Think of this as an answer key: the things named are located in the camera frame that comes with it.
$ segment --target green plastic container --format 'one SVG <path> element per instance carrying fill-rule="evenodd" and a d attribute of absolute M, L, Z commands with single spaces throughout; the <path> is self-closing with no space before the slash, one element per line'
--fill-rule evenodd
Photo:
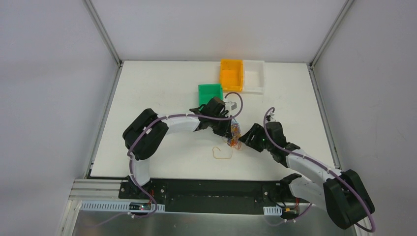
<path fill-rule="evenodd" d="M 223 88 L 221 84 L 198 85 L 198 102 L 200 106 L 207 104 L 214 97 L 223 100 Z"/>

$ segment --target yellow plastic container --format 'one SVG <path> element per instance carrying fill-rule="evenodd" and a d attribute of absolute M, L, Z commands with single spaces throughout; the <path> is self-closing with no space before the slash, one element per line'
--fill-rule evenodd
<path fill-rule="evenodd" d="M 220 83 L 223 91 L 241 92 L 243 88 L 243 61 L 222 59 L 220 63 Z"/>

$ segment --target plastic bin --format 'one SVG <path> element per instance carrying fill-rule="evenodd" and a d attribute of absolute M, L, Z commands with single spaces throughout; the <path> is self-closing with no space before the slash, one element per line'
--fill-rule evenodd
<path fill-rule="evenodd" d="M 263 60 L 243 60 L 243 92 L 264 93 L 265 67 Z"/>
<path fill-rule="evenodd" d="M 198 103 L 207 104 L 210 99 L 218 97 L 223 100 L 223 89 L 221 84 L 198 85 Z"/>
<path fill-rule="evenodd" d="M 243 88 L 243 61 L 222 59 L 220 83 L 224 91 L 241 92 Z"/>

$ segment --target white wall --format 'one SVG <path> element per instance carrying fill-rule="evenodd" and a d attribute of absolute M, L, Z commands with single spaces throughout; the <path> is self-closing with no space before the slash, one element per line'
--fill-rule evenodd
<path fill-rule="evenodd" d="M 367 187 L 379 236 L 416 227 L 416 12 L 415 0 L 357 0 L 315 69 L 342 166 Z"/>
<path fill-rule="evenodd" d="M 93 0 L 121 59 L 309 62 L 345 0 Z"/>
<path fill-rule="evenodd" d="M 0 5 L 0 235 L 50 236 L 117 67 L 81 0 Z"/>

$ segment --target white table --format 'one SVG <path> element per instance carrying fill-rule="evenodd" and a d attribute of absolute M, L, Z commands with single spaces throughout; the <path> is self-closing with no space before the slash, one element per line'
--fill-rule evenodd
<path fill-rule="evenodd" d="M 334 166 L 306 64 L 265 63 L 264 95 L 244 94 L 237 117 L 242 135 L 253 123 L 262 124 L 268 108 L 289 142 Z M 218 83 L 220 62 L 126 61 L 117 84 L 103 135 L 92 167 L 93 177 L 128 175 L 123 131 L 146 108 L 159 114 L 184 113 L 198 107 L 198 84 Z M 238 102 L 235 95 L 228 97 Z M 150 177 L 232 180 L 279 180 L 294 171 L 272 156 L 245 145 L 230 160 L 213 158 L 213 147 L 228 156 L 230 147 L 211 128 L 168 135 L 150 159 Z"/>

